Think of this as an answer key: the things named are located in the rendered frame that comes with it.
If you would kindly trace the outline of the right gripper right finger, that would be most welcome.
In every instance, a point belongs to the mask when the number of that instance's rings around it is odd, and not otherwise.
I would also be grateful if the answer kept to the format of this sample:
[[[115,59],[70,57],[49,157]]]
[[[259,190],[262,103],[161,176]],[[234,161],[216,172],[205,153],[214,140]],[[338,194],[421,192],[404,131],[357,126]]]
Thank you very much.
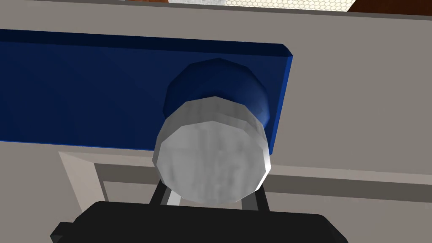
[[[270,211],[263,186],[241,199],[242,210]]]

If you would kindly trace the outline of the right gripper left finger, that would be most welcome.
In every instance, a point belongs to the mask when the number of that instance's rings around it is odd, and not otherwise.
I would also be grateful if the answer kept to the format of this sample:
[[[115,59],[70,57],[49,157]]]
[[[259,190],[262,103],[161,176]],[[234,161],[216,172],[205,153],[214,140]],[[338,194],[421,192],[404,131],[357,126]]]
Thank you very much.
[[[169,189],[162,180],[159,183],[151,197],[150,205],[175,205],[179,206],[181,196]]]

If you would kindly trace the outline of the silver and blue door knob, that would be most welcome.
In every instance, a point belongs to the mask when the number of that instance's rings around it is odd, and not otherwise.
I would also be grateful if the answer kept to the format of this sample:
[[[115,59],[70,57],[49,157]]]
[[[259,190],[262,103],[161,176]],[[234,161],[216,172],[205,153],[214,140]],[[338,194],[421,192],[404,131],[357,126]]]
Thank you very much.
[[[188,65],[167,87],[152,161],[162,182],[196,203],[234,203],[268,175],[267,92],[252,71],[215,58]]]

